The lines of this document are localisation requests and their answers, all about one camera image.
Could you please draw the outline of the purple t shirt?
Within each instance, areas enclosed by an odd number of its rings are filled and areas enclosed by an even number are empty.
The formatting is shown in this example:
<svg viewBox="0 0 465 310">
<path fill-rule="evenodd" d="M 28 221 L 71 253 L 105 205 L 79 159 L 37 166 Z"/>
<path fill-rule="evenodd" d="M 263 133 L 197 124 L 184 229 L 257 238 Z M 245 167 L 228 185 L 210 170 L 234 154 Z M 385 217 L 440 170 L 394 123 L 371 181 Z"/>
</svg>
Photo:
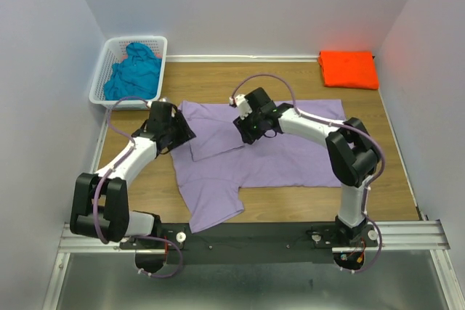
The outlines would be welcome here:
<svg viewBox="0 0 465 310">
<path fill-rule="evenodd" d="M 241 188 L 340 187 L 323 146 L 290 134 L 243 143 L 224 104 L 183 101 L 180 110 L 195 138 L 171 151 L 179 192 L 202 232 L 243 212 Z"/>
</svg>

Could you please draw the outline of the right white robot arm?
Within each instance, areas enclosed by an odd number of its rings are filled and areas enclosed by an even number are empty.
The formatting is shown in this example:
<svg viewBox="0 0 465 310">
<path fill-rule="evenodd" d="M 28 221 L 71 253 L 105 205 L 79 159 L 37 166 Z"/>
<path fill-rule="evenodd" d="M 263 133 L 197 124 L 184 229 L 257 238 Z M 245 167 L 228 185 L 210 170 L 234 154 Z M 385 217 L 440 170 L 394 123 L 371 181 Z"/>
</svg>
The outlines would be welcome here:
<svg viewBox="0 0 465 310">
<path fill-rule="evenodd" d="M 253 144 L 273 131 L 299 136 L 327 149 L 333 174 L 341 182 L 334 237 L 344 246 L 359 240 L 368 222 L 366 196 L 381 161 L 381 150 L 363 123 L 356 118 L 338 121 L 318 117 L 300 110 L 294 103 L 277 105 L 262 88 L 231 97 L 229 104 L 238 109 L 233 123 L 246 144 Z"/>
</svg>

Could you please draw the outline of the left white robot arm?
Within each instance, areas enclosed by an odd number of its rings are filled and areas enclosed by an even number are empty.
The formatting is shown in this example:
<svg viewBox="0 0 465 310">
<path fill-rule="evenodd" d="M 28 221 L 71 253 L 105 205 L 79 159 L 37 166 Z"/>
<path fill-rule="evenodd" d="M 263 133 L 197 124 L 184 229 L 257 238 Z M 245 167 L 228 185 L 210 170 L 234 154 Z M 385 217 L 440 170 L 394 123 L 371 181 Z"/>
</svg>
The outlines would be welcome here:
<svg viewBox="0 0 465 310">
<path fill-rule="evenodd" d="M 70 215 L 73 234 L 104 244 L 134 237 L 145 248 L 160 242 L 160 217 L 131 211 L 128 188 L 147 165 L 194 139 L 195 133 L 176 105 L 165 101 L 148 105 L 148 118 L 135 132 L 116 130 L 128 139 L 125 148 L 97 172 L 78 176 Z"/>
</svg>

